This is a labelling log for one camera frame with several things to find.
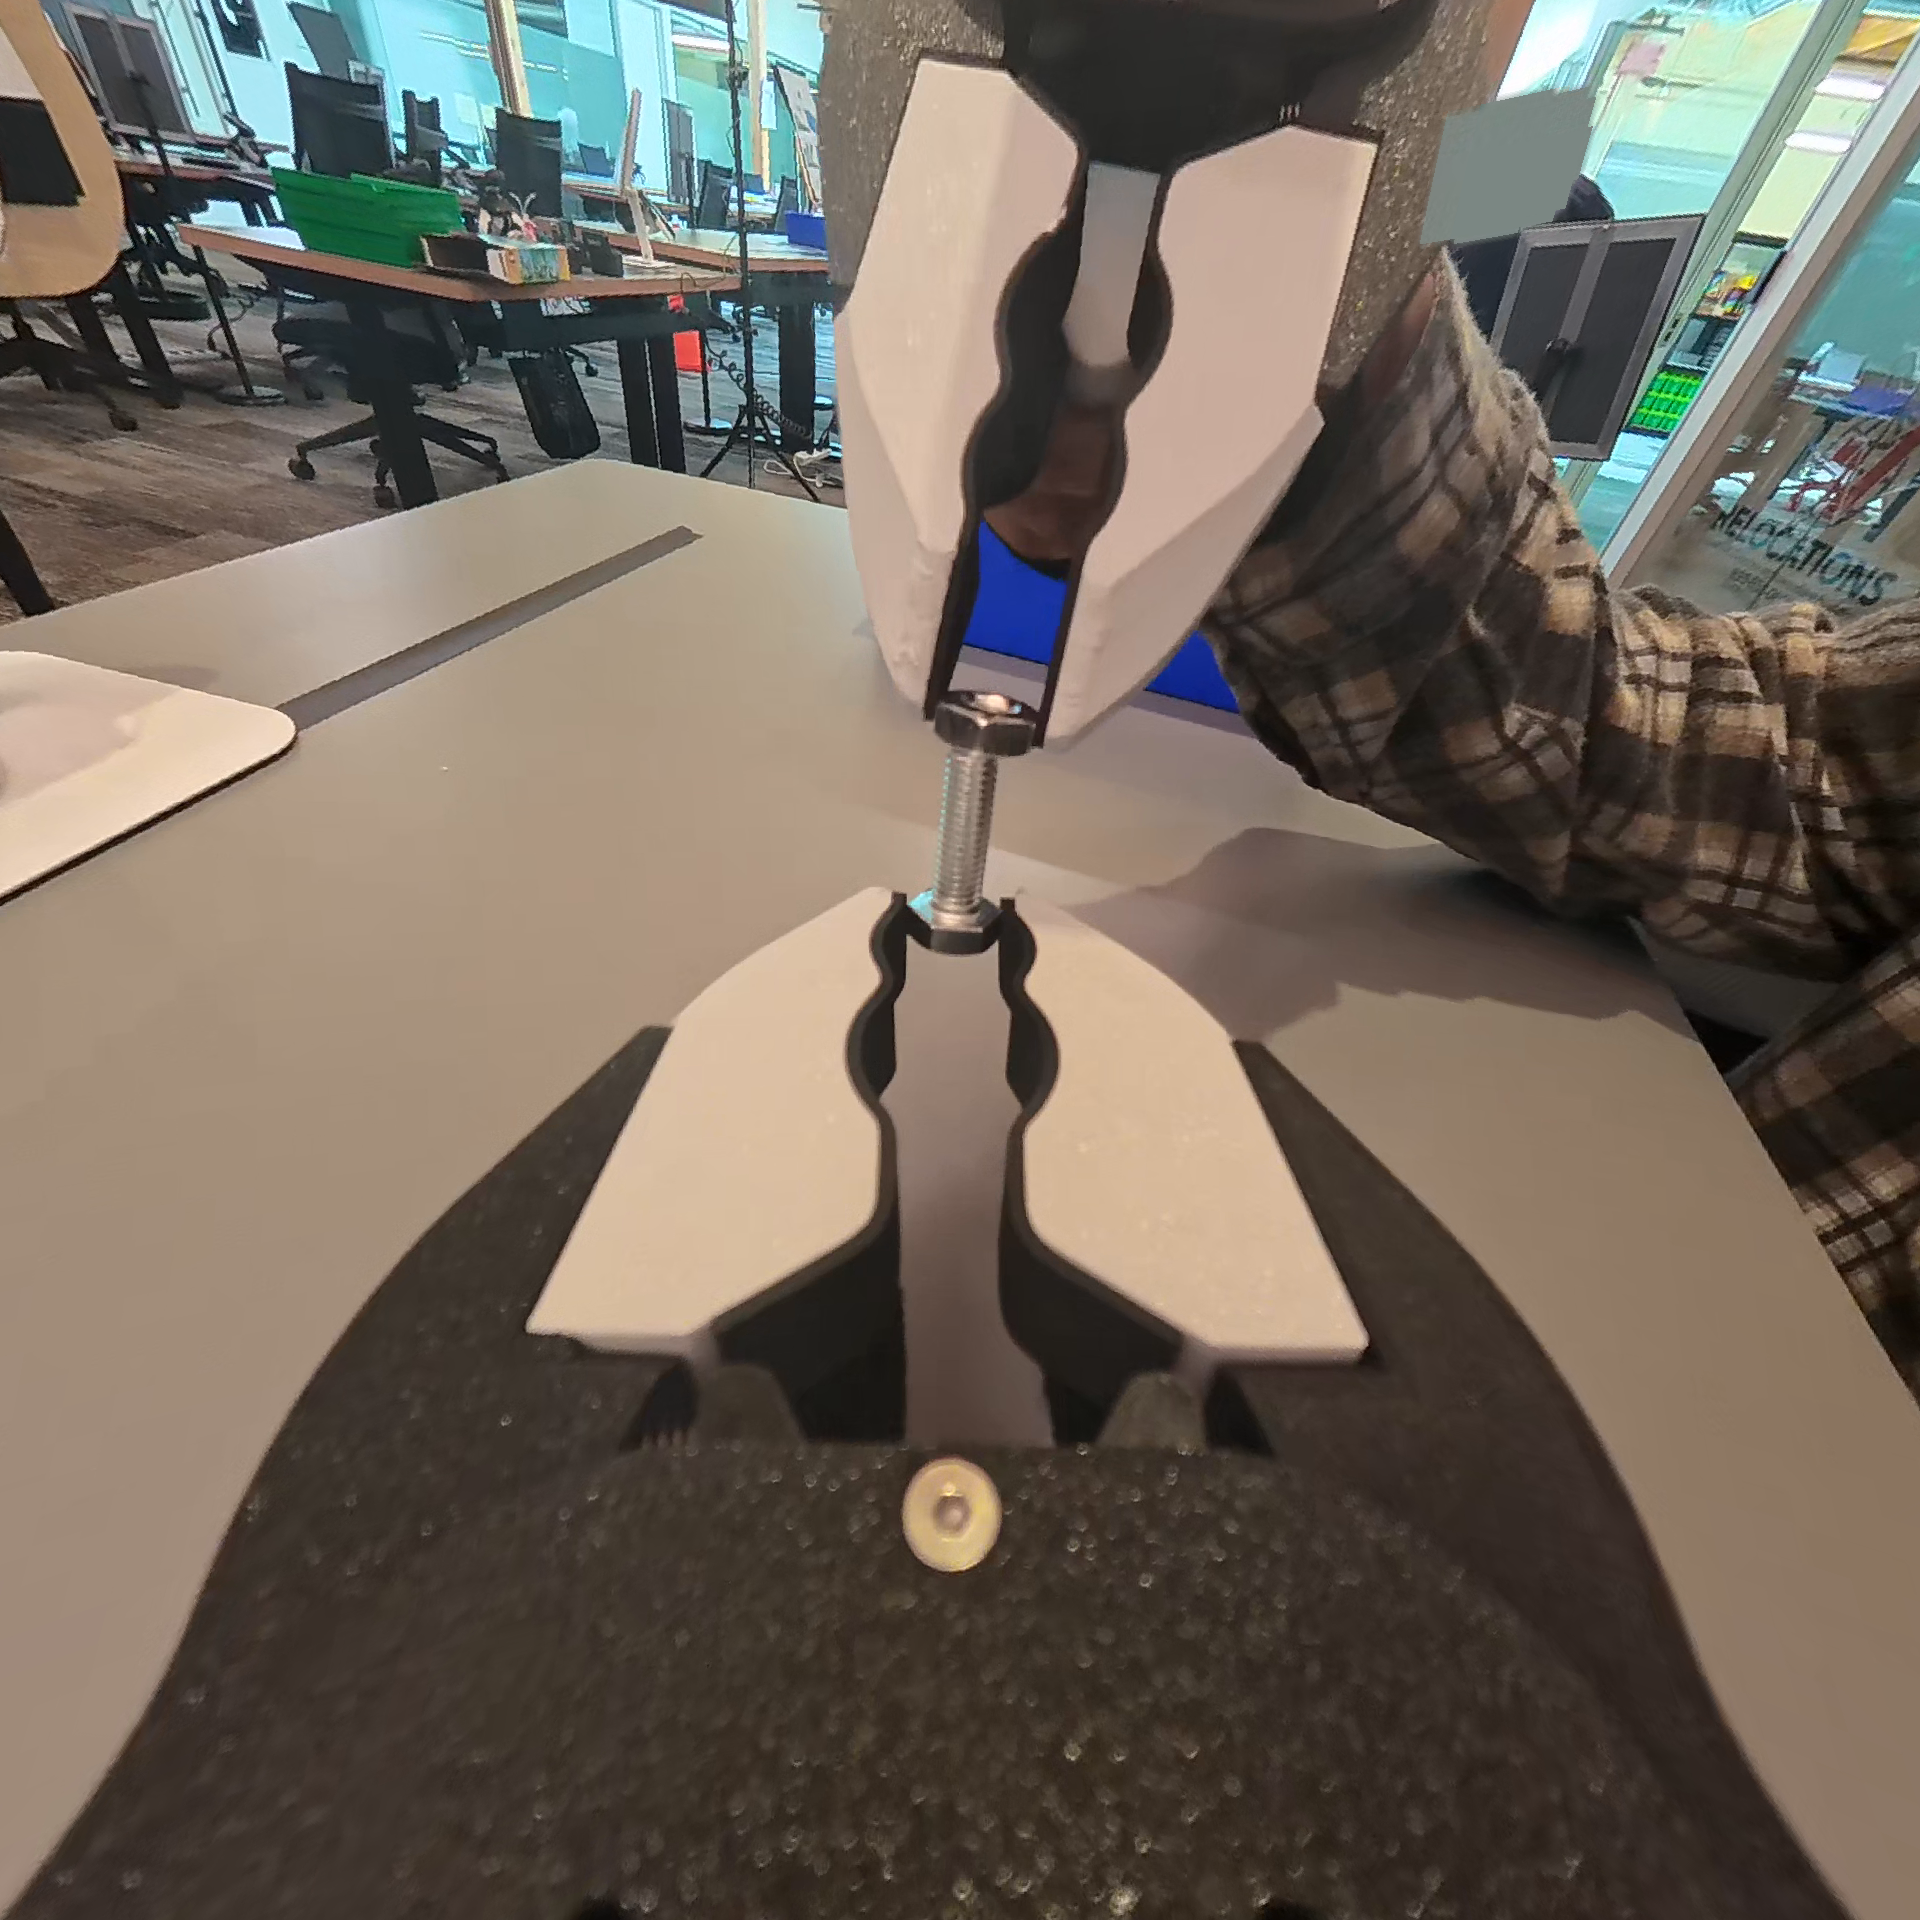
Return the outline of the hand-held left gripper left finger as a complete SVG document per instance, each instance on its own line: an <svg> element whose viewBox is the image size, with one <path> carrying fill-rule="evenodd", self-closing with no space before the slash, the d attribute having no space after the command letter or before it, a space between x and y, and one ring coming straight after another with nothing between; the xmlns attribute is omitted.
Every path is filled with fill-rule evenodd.
<svg viewBox="0 0 1920 1920"><path fill-rule="evenodd" d="M894 896L854 891L730 961L669 1024L552 1261L528 1336L719 1361L781 1283L854 1248L885 1195L885 1124L854 1021Z"/></svg>

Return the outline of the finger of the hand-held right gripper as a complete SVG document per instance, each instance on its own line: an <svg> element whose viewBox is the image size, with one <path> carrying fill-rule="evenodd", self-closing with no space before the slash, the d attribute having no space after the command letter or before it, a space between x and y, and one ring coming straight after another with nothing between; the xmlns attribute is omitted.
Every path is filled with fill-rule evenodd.
<svg viewBox="0 0 1920 1920"><path fill-rule="evenodd" d="M1009 388L1006 309L1081 181L1077 142L1009 69L920 59L833 318L854 561L881 664L915 714L950 683L976 435Z"/></svg>
<svg viewBox="0 0 1920 1920"><path fill-rule="evenodd" d="M1102 726L1195 630L1320 435L1315 381L1377 143L1285 126L1168 177L1163 352L1077 566L1045 745Z"/></svg>

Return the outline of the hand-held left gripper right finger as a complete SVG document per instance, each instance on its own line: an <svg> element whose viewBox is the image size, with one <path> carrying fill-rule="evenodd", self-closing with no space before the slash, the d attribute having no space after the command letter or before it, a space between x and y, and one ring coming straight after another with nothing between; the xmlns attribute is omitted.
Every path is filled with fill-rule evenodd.
<svg viewBox="0 0 1920 1920"><path fill-rule="evenodd" d="M1353 1362L1359 1310L1242 1048L1067 906L999 921L999 1320L1037 1362Z"/></svg>

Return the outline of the silver hex bolt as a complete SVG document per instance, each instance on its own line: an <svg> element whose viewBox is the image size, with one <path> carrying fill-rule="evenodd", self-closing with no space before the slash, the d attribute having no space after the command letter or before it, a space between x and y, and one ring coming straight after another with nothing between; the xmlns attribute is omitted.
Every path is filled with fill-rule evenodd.
<svg viewBox="0 0 1920 1920"><path fill-rule="evenodd" d="M960 691L934 706L945 752L932 891L942 906L983 901L983 861L999 764L1029 754L1041 709L999 691Z"/></svg>

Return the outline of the person's right forearm plaid sleeve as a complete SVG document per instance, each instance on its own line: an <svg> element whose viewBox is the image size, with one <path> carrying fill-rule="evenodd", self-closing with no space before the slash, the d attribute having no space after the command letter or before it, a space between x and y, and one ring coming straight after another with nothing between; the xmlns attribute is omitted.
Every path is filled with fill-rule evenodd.
<svg viewBox="0 0 1920 1920"><path fill-rule="evenodd" d="M1430 294L1211 606L1251 729L1556 914L1917 991L1917 604L1613 583L1448 262Z"/></svg>

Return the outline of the person's right hand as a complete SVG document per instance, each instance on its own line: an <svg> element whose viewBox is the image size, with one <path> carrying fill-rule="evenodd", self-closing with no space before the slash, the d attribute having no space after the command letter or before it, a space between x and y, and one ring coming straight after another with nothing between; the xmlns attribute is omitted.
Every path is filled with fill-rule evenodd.
<svg viewBox="0 0 1920 1920"><path fill-rule="evenodd" d="M1122 486L1122 409L1063 396L1020 494L983 510L993 536L1045 575L1072 575Z"/></svg>

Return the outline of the black tripod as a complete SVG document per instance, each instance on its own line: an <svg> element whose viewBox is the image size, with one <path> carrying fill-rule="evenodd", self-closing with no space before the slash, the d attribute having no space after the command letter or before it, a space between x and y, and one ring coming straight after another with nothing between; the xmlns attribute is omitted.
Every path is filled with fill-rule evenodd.
<svg viewBox="0 0 1920 1920"><path fill-rule="evenodd" d="M700 466L700 478L715 478L724 461L738 453L742 461L742 486L756 491L763 474L763 455L760 455L760 423L763 423L763 404L756 394L756 323L752 323L752 240L747 240L747 181L742 181L742 155L747 155L747 137L742 137L742 89L747 89L747 66L738 55L738 29L734 29L734 5L724 9L724 89L726 89L726 143L730 143L730 240L734 240L734 318L738 318L738 404L726 435L715 444L707 465Z"/></svg>

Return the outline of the blue flat object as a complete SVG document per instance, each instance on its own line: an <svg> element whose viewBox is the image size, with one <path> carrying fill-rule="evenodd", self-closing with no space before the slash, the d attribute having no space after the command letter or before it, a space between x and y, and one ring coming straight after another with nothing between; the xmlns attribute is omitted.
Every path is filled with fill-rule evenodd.
<svg viewBox="0 0 1920 1920"><path fill-rule="evenodd" d="M967 647L976 655L1047 667L1067 613L1067 575L1020 561L990 527L974 536L976 583ZM1144 693L1186 709L1234 714L1234 693L1213 667L1211 644L1190 630Z"/></svg>

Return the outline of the long wooden desk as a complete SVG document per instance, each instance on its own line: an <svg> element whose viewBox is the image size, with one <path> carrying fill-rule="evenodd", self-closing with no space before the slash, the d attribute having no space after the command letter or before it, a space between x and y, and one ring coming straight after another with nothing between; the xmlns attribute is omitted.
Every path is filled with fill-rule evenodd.
<svg viewBox="0 0 1920 1920"><path fill-rule="evenodd" d="M711 318L734 294L730 272L573 275L563 285L495 285L430 270L381 270L310 255L293 231L183 226L183 240L246 262L310 301L423 303L462 343L506 352L616 346L629 465L684 470L684 418L673 340Z"/></svg>

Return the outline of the black bag under desk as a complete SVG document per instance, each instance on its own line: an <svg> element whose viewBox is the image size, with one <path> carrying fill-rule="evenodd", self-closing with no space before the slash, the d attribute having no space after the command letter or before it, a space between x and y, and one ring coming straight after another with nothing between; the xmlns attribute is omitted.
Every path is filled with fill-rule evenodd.
<svg viewBox="0 0 1920 1920"><path fill-rule="evenodd" d="M563 346L506 352L506 368L540 455L588 461L599 453L599 423Z"/></svg>

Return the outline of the black desk monitor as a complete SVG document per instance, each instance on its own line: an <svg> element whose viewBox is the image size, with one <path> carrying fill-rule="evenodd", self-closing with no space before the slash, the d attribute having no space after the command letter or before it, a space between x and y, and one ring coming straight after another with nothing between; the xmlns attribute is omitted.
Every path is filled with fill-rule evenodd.
<svg viewBox="0 0 1920 1920"><path fill-rule="evenodd" d="M563 214L563 121L499 108L495 172L523 214L558 221Z"/></svg>
<svg viewBox="0 0 1920 1920"><path fill-rule="evenodd" d="M294 172L351 181L392 168L392 131L381 78L332 78L282 63Z"/></svg>

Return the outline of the small printed box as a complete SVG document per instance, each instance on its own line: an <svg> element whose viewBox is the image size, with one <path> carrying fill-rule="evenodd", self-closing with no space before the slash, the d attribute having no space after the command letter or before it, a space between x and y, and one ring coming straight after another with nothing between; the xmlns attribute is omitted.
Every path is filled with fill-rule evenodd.
<svg viewBox="0 0 1920 1920"><path fill-rule="evenodd" d="M523 234L423 234L421 262L438 275L495 285L563 285L573 275L563 244Z"/></svg>

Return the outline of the black swivel office chair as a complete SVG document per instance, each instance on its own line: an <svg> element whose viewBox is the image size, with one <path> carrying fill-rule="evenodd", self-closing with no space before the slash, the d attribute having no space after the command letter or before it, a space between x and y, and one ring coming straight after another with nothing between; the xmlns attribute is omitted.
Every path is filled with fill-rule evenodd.
<svg viewBox="0 0 1920 1920"><path fill-rule="evenodd" d="M423 455L427 448L476 465L495 482L510 478L495 435L438 421L423 409L423 394L454 394L468 368L449 323L438 323L423 303L293 303L275 317L275 346L288 373L305 361L332 361L346 378L346 396L368 409L356 423L340 423L298 439L282 461L293 478L310 482L316 455L346 444L368 444L372 503L381 510L437 500Z"/></svg>

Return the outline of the green plastic bin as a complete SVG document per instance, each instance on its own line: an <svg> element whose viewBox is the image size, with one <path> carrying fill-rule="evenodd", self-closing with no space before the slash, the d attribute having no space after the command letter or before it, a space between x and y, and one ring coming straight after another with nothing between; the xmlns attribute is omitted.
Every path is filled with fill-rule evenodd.
<svg viewBox="0 0 1920 1920"><path fill-rule="evenodd" d="M462 203L449 188L271 168L271 191L305 248L381 270L423 270L427 238L468 234Z"/></svg>

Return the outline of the person's plaid shirt torso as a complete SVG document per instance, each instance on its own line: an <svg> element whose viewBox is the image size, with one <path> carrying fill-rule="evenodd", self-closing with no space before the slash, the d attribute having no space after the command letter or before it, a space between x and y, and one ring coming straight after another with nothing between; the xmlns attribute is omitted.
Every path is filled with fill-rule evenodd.
<svg viewBox="0 0 1920 1920"><path fill-rule="evenodd" d="M1743 1060L1733 1097L1917 1392L1917 930Z"/></svg>

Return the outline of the white rounded pad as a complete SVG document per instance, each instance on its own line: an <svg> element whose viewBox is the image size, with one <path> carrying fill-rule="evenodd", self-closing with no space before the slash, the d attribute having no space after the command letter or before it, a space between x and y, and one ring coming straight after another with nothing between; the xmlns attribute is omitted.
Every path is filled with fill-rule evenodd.
<svg viewBox="0 0 1920 1920"><path fill-rule="evenodd" d="M3 901L293 752L279 709L3 649Z"/></svg>

